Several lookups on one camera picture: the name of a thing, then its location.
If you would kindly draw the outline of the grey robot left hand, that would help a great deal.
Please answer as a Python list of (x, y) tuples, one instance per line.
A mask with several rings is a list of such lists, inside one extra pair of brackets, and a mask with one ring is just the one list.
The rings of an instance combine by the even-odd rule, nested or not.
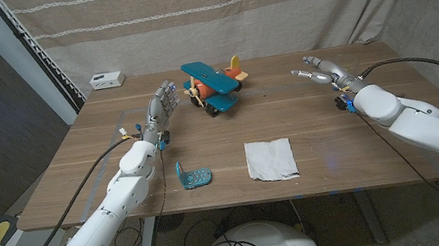
[(141, 139), (157, 145), (168, 129), (169, 119), (180, 103), (173, 82), (164, 80), (151, 98)]

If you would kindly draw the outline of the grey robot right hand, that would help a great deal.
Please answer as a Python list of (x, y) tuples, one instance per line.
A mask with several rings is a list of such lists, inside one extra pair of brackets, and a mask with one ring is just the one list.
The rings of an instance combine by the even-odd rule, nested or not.
[(291, 70), (290, 74), (295, 77), (310, 79), (313, 83), (321, 85), (329, 84), (338, 87), (342, 92), (359, 92), (365, 88), (365, 86), (368, 86), (365, 80), (354, 76), (349, 73), (348, 70), (336, 65), (330, 60), (306, 56), (303, 57), (303, 61), (305, 61), (306, 64), (315, 66), (316, 72)]

